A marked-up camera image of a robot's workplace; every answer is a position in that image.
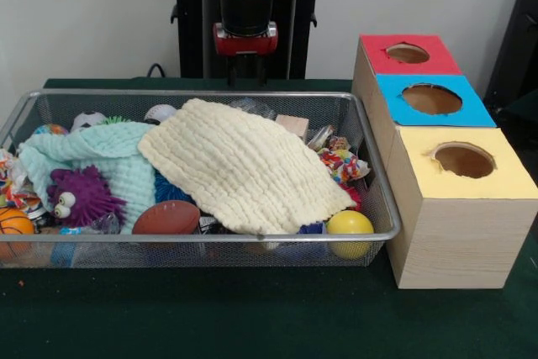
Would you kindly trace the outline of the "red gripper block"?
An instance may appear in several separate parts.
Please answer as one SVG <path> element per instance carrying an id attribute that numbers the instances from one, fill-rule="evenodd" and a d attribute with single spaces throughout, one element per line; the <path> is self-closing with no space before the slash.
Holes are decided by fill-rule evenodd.
<path id="1" fill-rule="evenodd" d="M 238 36 L 229 33 L 221 23 L 213 26 L 213 36 L 216 52 L 227 56 L 227 83 L 234 86 L 237 77 L 236 56 L 258 55 L 256 57 L 256 77 L 259 85 L 266 85 L 266 55 L 270 55 L 277 48 L 277 24 L 271 21 L 267 30 L 255 36 Z"/>

